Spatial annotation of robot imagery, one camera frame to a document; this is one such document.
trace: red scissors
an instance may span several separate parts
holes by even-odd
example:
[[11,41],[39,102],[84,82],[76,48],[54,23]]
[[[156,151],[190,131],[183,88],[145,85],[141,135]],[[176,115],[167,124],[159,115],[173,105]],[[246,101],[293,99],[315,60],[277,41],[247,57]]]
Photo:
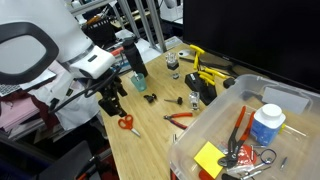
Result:
[[140,133],[133,128],[132,124],[133,124],[133,117],[132,115],[128,114],[124,117],[124,119],[119,119],[118,121],[118,124],[119,126],[122,128],[122,129],[129,129],[131,130],[135,135],[140,136]]

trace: white bottle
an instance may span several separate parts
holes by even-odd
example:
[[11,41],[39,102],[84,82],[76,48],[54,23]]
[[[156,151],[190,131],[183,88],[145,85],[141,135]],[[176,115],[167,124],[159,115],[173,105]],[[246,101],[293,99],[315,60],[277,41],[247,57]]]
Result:
[[286,116],[279,106],[266,104],[254,115],[250,134],[263,146],[268,146],[278,134]]

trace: wire cutter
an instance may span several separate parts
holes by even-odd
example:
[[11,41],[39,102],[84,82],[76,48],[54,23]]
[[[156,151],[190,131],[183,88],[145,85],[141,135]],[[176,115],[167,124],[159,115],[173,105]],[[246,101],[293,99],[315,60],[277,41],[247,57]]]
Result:
[[238,163],[238,153],[240,151],[241,146],[243,145],[243,143],[245,142],[245,140],[248,138],[248,136],[250,135],[250,129],[252,126],[252,122],[253,122],[253,118],[254,118],[254,113],[252,112],[250,115],[250,120],[249,123],[245,129],[245,131],[243,132],[241,138],[239,141],[236,141],[236,134],[237,131],[240,127],[241,121],[243,119],[243,116],[246,112],[246,106],[242,107],[241,113],[238,117],[238,120],[236,122],[236,125],[232,131],[232,134],[229,138],[228,141],[228,154],[226,155],[226,157],[223,157],[221,159],[218,160],[218,164],[220,166],[223,167],[227,167],[227,168],[232,168],[234,167],[237,163]]
[[178,114],[172,114],[170,116],[168,115],[165,115],[163,116],[164,119],[170,121],[172,124],[176,125],[177,127],[181,128],[181,129],[187,129],[188,126],[186,125],[183,125],[181,123],[178,123],[177,121],[173,120],[172,118],[176,118],[176,117],[186,117],[186,116],[189,116],[191,117],[192,116],[192,113],[191,112],[184,112],[184,113],[178,113]]

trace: plastic cup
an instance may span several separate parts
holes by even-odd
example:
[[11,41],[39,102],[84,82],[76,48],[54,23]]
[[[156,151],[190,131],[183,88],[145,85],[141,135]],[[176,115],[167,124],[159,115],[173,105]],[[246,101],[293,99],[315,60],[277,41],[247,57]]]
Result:
[[138,73],[132,76],[131,82],[134,84],[134,86],[139,92],[147,89],[146,80],[144,79],[144,75],[142,73]]

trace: yellow sticky note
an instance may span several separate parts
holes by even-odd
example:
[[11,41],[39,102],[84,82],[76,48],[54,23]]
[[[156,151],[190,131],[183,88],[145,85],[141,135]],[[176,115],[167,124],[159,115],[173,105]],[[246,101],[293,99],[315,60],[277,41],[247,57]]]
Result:
[[223,168],[218,164],[218,160],[224,156],[218,148],[210,142],[207,142],[194,157],[194,160],[206,170],[211,177],[216,178]]

